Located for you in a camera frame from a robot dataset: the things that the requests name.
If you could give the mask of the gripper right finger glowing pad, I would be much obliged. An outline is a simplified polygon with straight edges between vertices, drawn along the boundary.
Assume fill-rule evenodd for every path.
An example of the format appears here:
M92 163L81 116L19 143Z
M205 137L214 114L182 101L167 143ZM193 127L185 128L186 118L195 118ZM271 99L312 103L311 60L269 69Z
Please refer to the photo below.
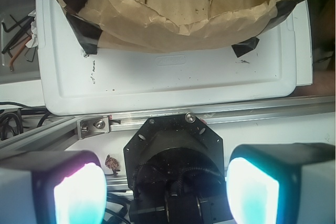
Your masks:
M237 223L335 223L335 146L239 145L226 187Z

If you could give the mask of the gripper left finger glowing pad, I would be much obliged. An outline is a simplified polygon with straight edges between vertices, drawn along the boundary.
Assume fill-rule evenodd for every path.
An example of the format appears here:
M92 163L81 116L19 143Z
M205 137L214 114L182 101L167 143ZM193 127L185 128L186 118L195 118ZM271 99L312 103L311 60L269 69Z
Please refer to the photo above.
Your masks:
M106 197L91 151L1 154L1 223L101 223Z

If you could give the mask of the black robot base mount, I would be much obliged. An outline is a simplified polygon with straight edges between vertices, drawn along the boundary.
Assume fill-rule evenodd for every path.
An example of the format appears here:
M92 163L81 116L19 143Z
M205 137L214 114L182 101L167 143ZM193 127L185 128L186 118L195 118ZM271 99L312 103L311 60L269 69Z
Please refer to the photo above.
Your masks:
M194 114L147 119L123 152L132 223L232 219L223 140Z

